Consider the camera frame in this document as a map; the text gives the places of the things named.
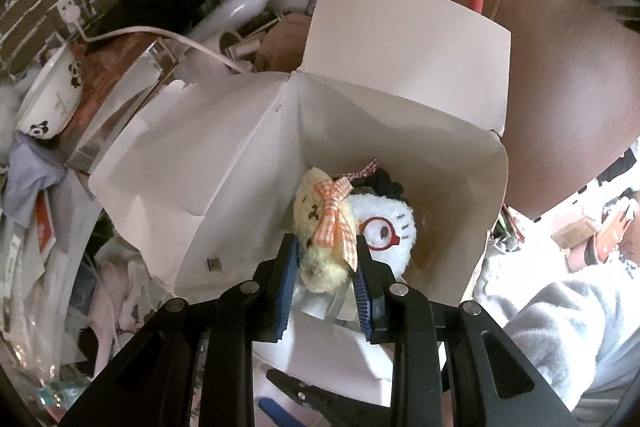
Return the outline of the white lotion bottle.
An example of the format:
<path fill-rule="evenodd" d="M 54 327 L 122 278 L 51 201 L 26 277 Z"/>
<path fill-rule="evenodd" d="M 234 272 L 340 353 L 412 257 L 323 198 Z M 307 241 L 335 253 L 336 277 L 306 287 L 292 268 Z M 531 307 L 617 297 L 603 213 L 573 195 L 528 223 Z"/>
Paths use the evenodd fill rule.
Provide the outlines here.
<path fill-rule="evenodd" d="M 203 43 L 221 30 L 235 30 L 265 11 L 271 0 L 224 0 L 204 17 L 188 38 Z"/>

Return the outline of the brown silver box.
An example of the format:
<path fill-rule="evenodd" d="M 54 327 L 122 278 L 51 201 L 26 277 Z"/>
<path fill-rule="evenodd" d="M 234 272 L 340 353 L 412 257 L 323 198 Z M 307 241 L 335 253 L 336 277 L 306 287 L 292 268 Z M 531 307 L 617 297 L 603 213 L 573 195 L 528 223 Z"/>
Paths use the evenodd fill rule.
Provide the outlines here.
<path fill-rule="evenodd" d="M 108 40 L 82 62 L 84 91 L 58 136 L 67 168 L 92 173 L 146 103 L 168 83 L 178 62 L 159 36 L 137 32 Z"/>

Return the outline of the black scrunchie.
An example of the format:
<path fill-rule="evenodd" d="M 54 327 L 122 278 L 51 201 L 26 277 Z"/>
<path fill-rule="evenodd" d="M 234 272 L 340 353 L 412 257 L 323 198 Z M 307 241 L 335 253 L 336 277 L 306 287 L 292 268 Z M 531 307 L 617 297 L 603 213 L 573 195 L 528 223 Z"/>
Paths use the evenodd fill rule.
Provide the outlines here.
<path fill-rule="evenodd" d="M 393 181 L 388 172 L 382 168 L 376 169 L 370 176 L 353 179 L 350 183 L 352 194 L 369 194 L 408 202 L 404 195 L 404 187 L 399 182 Z"/>

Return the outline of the white plush with red glasses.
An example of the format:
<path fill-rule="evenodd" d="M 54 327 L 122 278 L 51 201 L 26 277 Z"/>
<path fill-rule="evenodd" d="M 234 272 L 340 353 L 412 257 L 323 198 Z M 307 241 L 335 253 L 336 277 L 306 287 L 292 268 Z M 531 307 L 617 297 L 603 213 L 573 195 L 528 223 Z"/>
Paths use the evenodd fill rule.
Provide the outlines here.
<path fill-rule="evenodd" d="M 395 279 L 401 280 L 416 243 L 412 209 L 401 200 L 373 194 L 349 195 L 347 202 L 372 259 L 386 263 Z"/>

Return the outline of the purple cloth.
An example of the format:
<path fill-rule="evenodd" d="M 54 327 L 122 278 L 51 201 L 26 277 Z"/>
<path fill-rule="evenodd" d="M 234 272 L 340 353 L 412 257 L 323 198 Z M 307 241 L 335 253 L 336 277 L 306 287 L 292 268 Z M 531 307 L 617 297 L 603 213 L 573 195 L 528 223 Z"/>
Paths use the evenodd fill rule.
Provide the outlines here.
<path fill-rule="evenodd" d="M 32 136 L 15 131 L 2 191 L 3 212 L 17 225 L 28 228 L 38 193 L 60 183 L 65 176 L 66 169 L 58 155 Z"/>

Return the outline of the panda print ceramic bowl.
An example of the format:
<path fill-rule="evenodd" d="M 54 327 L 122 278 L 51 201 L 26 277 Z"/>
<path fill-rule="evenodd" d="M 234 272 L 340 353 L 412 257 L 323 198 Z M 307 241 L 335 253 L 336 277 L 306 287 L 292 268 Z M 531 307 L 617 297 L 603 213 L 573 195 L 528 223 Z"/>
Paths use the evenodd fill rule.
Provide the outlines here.
<path fill-rule="evenodd" d="M 54 138 L 78 109 L 83 85 L 78 58 L 68 44 L 61 46 L 27 91 L 16 129 L 38 140 Z"/>

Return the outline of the yellow sponge puff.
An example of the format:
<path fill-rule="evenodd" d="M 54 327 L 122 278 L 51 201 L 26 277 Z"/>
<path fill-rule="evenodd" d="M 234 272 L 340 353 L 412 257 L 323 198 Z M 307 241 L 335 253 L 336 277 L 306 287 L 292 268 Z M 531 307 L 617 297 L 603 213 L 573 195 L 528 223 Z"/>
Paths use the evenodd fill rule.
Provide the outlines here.
<path fill-rule="evenodd" d="M 346 176 L 334 180 L 319 168 L 303 176 L 293 202 L 299 273 L 308 291 L 335 293 L 357 271 L 357 227 Z"/>

